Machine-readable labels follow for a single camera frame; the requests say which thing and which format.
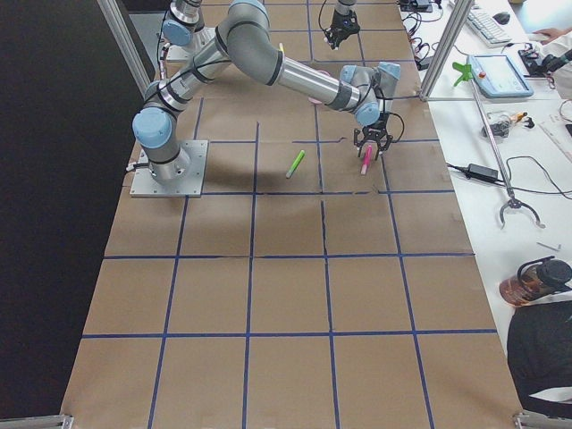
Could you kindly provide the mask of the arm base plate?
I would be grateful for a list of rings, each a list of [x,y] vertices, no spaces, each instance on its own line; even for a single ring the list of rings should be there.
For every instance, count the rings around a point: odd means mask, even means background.
[[[180,153],[168,164],[153,164],[143,149],[131,183],[134,198],[200,198],[203,190],[208,140],[180,140]]]

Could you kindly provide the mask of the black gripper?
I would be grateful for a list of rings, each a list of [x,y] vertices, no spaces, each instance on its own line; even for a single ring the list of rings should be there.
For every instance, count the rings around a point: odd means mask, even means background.
[[[345,40],[351,35],[358,34],[359,31],[358,17],[353,10],[349,10],[345,14],[335,11],[328,29],[328,38],[331,40],[330,48],[338,50],[340,46],[338,40]]]
[[[385,116],[380,116],[376,122],[361,129],[354,129],[353,144],[357,150],[358,158],[362,156],[363,146],[368,141],[373,141],[376,144],[374,160],[377,161],[393,142],[393,136],[387,134],[387,118]]]

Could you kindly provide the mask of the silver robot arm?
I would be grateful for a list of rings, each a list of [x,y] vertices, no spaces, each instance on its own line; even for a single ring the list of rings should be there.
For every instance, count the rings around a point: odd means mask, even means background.
[[[272,45],[269,29],[269,15],[260,2],[234,1],[227,17],[214,28],[214,35],[192,53],[183,68],[147,87],[132,129],[147,156],[152,183],[171,186],[192,176],[198,157],[177,140],[177,118],[198,90],[230,65],[266,86],[281,85],[332,110],[354,114],[365,140],[372,131],[385,136],[400,80],[398,64],[345,65],[335,79],[287,57]]]
[[[164,43],[158,54],[159,60],[166,58],[172,46],[178,46],[190,55],[214,37],[215,29],[205,25],[201,4],[201,1],[171,1],[161,23],[159,41]],[[318,26],[332,50],[338,49],[349,36],[357,35],[360,31],[355,4],[355,1],[337,1],[331,23],[324,27],[321,23],[325,6],[323,1],[318,14]]]

